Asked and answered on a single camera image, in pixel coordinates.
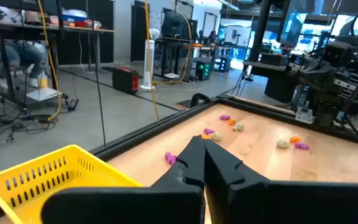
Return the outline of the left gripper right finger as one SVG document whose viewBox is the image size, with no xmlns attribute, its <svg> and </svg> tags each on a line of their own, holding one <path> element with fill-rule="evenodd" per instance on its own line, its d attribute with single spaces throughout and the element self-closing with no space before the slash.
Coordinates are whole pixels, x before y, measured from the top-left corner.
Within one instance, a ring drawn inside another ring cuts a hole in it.
<svg viewBox="0 0 358 224">
<path fill-rule="evenodd" d="M 270 180 L 211 140 L 204 177 L 215 223 L 358 223 L 358 184 Z"/>
</svg>

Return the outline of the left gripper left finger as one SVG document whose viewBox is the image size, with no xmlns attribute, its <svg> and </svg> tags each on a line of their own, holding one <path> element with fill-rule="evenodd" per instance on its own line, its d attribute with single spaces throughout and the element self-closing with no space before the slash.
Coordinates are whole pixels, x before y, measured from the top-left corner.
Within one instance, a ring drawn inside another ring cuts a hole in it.
<svg viewBox="0 0 358 224">
<path fill-rule="evenodd" d="M 191 139 L 150 187 L 76 187 L 53 194 L 43 223 L 203 223 L 204 140 Z"/>
</svg>

